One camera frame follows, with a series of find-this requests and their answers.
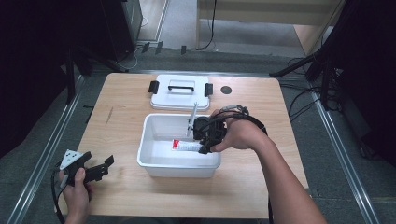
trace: toothpaste tube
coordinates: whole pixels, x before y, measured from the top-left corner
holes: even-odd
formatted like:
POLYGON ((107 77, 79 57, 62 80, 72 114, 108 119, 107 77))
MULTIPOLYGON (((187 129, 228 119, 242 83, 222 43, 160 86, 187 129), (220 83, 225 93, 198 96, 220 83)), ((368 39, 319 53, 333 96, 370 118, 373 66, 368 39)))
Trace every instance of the toothpaste tube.
POLYGON ((173 140, 172 150, 174 151, 199 151, 202 147, 201 144, 197 142, 184 142, 180 140, 173 140))

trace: human arm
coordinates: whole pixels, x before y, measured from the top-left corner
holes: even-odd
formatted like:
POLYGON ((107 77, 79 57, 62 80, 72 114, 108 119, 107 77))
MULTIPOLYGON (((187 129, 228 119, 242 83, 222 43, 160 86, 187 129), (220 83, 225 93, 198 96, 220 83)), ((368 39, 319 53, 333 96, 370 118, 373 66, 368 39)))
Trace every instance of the human arm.
POLYGON ((276 223, 326 223, 317 206, 286 164, 276 144, 248 120, 226 119, 227 134, 211 148, 221 152, 229 147, 251 148, 257 154, 271 197, 276 223))
POLYGON ((85 169, 79 168, 75 175, 75 186, 66 186, 64 189, 64 199, 67 204, 68 215, 66 224, 85 223, 89 215, 89 195, 84 186, 85 169))

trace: background desk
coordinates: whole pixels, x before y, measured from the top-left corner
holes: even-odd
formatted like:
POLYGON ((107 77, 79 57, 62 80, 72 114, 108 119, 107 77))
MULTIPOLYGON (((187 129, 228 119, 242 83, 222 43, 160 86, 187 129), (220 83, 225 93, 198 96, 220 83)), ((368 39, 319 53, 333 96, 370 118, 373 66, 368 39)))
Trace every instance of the background desk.
MULTIPOLYGON (((215 20, 294 24, 305 54, 311 54, 327 28, 336 22, 345 1, 218 0, 215 20)), ((214 2, 214 0, 197 0, 195 46, 197 49, 200 48, 200 19, 212 20, 214 2)))
MULTIPOLYGON (((141 217, 268 217, 268 191, 260 162, 252 150, 228 149, 212 178, 151 177, 136 156, 149 113, 186 113, 154 110, 149 83, 154 75, 110 74, 99 95, 78 151, 92 153, 88 167, 114 155, 109 174, 94 184, 93 215, 141 217)), ((266 125, 291 170, 308 188, 279 84, 273 78, 209 77, 216 108, 240 104, 266 125), (222 86, 233 92, 225 95, 222 86)), ((64 201, 61 209, 66 211, 64 201)))

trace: white lid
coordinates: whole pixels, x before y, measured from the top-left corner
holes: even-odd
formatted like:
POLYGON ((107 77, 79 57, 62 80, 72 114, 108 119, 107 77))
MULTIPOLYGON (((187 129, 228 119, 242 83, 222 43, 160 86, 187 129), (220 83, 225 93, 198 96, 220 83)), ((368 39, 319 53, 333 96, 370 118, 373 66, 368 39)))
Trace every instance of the white lid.
POLYGON ((192 110, 195 103, 198 110, 209 108, 209 97, 205 96, 207 77, 158 75, 158 91, 151 97, 151 105, 156 109, 192 110))

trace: table top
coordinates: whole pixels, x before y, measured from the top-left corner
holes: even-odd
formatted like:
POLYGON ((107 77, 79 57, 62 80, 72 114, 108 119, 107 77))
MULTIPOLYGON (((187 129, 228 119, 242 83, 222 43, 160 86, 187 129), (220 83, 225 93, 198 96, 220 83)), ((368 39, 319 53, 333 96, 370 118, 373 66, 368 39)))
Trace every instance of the table top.
MULTIPOLYGON (((208 77, 213 83, 208 115, 226 105, 246 106, 305 188, 308 188, 279 83, 274 78, 208 77), (220 88, 229 86, 232 93, 220 88)), ((114 155, 109 174, 92 182, 91 214, 139 217, 267 218, 268 191, 262 168, 252 150, 227 149, 211 178, 152 177, 136 161, 143 122, 150 113, 190 114, 153 109, 149 83, 156 75, 110 74, 99 95, 78 147, 90 151, 87 167, 114 155)), ((62 211, 66 211, 63 197, 62 211)))

